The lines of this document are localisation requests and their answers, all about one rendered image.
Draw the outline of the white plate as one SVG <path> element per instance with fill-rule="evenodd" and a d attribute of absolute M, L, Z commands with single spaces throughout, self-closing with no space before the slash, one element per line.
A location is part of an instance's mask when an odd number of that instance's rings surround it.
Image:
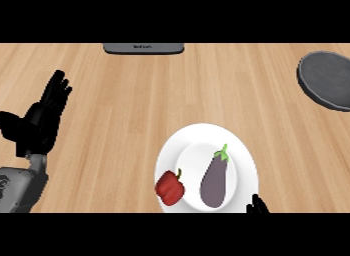
<path fill-rule="evenodd" d="M 226 196 L 220 207 L 210 207 L 201 199 L 201 181 L 214 158 L 226 150 Z M 160 200 L 163 211 L 222 213 L 247 211 L 253 195 L 259 193 L 259 175 L 250 150 L 238 136 L 223 127 L 198 123 L 183 127 L 167 140 L 157 160 L 155 180 L 167 171 L 180 171 L 185 195 L 173 206 Z"/>

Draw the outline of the dark grey appliance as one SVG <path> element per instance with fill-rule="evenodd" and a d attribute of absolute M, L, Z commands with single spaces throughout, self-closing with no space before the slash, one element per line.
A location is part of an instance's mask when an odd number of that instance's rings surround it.
<path fill-rule="evenodd" d="M 185 50 L 183 43 L 105 43 L 105 52 L 109 54 L 166 55 L 179 54 Z"/>

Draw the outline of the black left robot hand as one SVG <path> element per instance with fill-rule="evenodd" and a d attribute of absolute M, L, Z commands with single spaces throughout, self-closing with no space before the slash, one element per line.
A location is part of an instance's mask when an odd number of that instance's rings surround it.
<path fill-rule="evenodd" d="M 65 72 L 56 70 L 49 80 L 43 96 L 24 117 L 0 111 L 0 131 L 3 137 L 16 143 L 16 156 L 46 155 L 55 146 L 61 116 L 72 92 Z"/>

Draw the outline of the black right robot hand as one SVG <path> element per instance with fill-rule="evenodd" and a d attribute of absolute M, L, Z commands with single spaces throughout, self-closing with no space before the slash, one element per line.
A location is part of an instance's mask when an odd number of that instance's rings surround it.
<path fill-rule="evenodd" d="M 253 203 L 247 205 L 247 212 L 261 214 L 269 213 L 267 205 L 257 194 L 253 195 Z"/>

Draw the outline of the dark grey pan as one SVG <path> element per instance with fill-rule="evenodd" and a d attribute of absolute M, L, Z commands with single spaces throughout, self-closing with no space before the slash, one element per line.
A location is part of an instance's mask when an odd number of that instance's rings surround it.
<path fill-rule="evenodd" d="M 310 52 L 297 67 L 300 87 L 323 107 L 350 112 L 350 58 L 328 52 Z"/>

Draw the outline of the purple eggplant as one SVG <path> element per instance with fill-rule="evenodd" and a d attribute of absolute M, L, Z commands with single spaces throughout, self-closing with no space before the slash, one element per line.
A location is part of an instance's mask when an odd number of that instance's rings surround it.
<path fill-rule="evenodd" d="M 211 208 L 219 208 L 225 202 L 229 160 L 228 145 L 223 145 L 223 148 L 214 152 L 201 181 L 201 199 Z"/>

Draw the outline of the red bell pepper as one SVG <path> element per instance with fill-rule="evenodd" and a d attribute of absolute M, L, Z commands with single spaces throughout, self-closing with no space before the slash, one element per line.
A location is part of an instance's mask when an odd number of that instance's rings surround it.
<path fill-rule="evenodd" d="M 185 195 L 185 185 L 180 182 L 180 176 L 182 174 L 167 171 L 155 185 L 157 195 L 167 206 L 173 206 Z"/>

